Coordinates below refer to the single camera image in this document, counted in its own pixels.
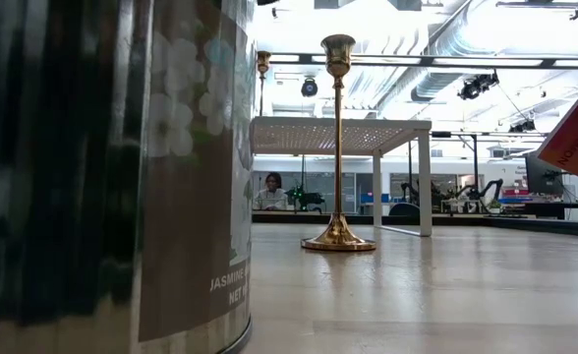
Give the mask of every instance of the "computer monitor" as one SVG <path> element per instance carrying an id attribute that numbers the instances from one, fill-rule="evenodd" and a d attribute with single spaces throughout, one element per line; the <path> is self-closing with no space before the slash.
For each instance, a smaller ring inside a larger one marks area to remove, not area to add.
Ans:
<path id="1" fill-rule="evenodd" d="M 562 170 L 538 158 L 537 152 L 525 155 L 527 188 L 530 193 L 562 196 Z"/>

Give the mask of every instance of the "woman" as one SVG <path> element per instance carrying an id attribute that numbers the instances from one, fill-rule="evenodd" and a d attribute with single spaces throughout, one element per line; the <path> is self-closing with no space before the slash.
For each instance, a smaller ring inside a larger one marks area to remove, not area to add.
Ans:
<path id="1" fill-rule="evenodd" d="M 267 188 L 259 191 L 254 199 L 256 210 L 286 210 L 287 195 L 282 189 L 282 178 L 277 172 L 271 172 L 265 178 Z"/>

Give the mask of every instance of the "brass candlestick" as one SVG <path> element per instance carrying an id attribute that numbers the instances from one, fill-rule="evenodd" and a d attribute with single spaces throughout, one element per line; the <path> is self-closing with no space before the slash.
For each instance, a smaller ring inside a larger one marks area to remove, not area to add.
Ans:
<path id="1" fill-rule="evenodd" d="M 269 58 L 271 53 L 261 50 L 257 53 L 257 69 L 260 73 L 260 110 L 259 116 L 262 116 L 262 88 L 265 82 L 265 73 L 269 70 Z"/>
<path id="2" fill-rule="evenodd" d="M 317 238 L 302 240 L 302 247 L 323 251 L 369 251 L 376 248 L 376 243 L 357 237 L 348 227 L 341 208 L 341 89 L 344 88 L 342 79 L 350 71 L 350 53 L 355 39 L 346 34 L 330 35 L 321 46 L 326 53 L 326 71 L 332 75 L 335 89 L 335 211 L 326 231 Z"/>

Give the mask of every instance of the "perforated tabletop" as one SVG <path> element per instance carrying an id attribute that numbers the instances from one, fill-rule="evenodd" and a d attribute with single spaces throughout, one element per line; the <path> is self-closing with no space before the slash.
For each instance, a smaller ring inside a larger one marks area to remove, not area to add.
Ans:
<path id="1" fill-rule="evenodd" d="M 257 117 L 252 125 L 254 153 L 334 154 L 333 118 Z M 343 119 L 342 153 L 383 155 L 431 126 L 431 121 Z"/>

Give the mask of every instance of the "spotlight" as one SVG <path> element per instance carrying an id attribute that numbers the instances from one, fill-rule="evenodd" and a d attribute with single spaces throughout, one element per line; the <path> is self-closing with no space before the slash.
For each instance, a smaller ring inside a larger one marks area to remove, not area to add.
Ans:
<path id="1" fill-rule="evenodd" d="M 302 84 L 302 96 L 313 97 L 318 94 L 318 84 L 314 78 L 306 78 Z"/>
<path id="2" fill-rule="evenodd" d="M 457 95 L 464 100 L 475 99 L 498 83 L 498 75 L 494 70 L 493 74 L 478 75 L 473 79 L 464 81 L 464 88 L 457 92 Z"/>
<path id="3" fill-rule="evenodd" d="M 508 133 L 527 133 L 533 131 L 536 131 L 536 123 L 534 123 L 533 119 L 528 119 L 509 127 Z"/>

